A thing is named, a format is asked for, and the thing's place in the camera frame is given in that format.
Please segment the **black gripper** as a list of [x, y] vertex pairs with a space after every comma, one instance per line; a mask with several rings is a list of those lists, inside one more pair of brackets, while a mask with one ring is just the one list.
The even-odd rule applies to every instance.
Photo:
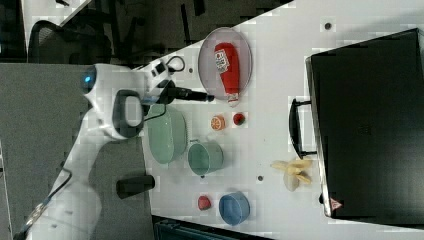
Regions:
[[204, 92], [190, 91], [187, 93], [183, 88], [179, 88], [172, 80], [163, 80], [157, 88], [160, 90], [158, 104], [170, 104], [175, 99], [186, 99], [188, 101], [212, 102], [215, 97]]

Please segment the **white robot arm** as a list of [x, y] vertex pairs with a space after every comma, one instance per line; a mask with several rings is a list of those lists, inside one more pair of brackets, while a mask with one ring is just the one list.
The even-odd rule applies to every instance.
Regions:
[[175, 85], [177, 70], [161, 59], [129, 68], [97, 63], [81, 80], [91, 104], [49, 194], [30, 213], [13, 240], [90, 240], [101, 200], [89, 174], [103, 146], [139, 135], [149, 120], [146, 108], [175, 99], [211, 102], [214, 97]]

